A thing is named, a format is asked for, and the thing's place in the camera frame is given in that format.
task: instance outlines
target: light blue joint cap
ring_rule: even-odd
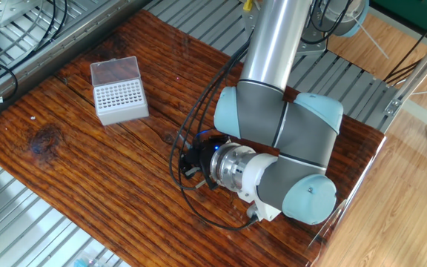
[[[325,123],[339,134],[340,123],[344,107],[340,102],[327,96],[320,96],[314,93],[300,93],[297,95],[295,104],[307,108],[310,112],[316,114]]]
[[[216,104],[213,123],[218,131],[241,138],[238,110],[236,109],[235,87],[223,88],[219,101]]]
[[[363,22],[365,21],[365,17],[368,14],[368,9],[370,7],[370,1],[365,0],[365,6],[363,7],[363,12],[360,14],[360,17],[358,18],[358,22],[363,25]],[[360,29],[360,25],[355,24],[347,33],[344,33],[341,35],[341,37],[352,37],[357,33]]]
[[[309,225],[321,223],[334,210],[336,188],[329,178],[312,174],[302,178],[286,194],[282,212]]]

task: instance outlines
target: white flange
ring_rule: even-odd
[[[248,203],[254,201],[257,211],[258,220],[266,219],[272,221],[281,211],[273,206],[270,206],[258,197],[256,187],[261,181],[261,177],[265,173],[265,169],[278,160],[277,156],[270,154],[259,154],[251,159],[245,166],[242,175],[242,190],[238,192],[238,197]]]

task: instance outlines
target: clear plastic lid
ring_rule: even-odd
[[[90,69],[94,87],[139,79],[141,76],[135,56],[93,63],[90,65]]]

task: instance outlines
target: wooden table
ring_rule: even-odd
[[[90,64],[127,56],[138,58],[150,116],[102,127]],[[176,131],[227,60],[142,11],[0,115],[0,166],[132,266],[304,266],[320,252],[320,242],[308,246],[321,225],[280,215],[223,231],[192,214],[169,177]],[[285,98],[296,94],[289,88]],[[338,203],[360,184],[383,140],[344,117],[327,172]],[[211,220],[248,220],[247,205],[224,189],[188,196]]]

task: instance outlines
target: silver cylindrical arm link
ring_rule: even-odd
[[[241,79],[286,88],[311,0],[264,0]]]

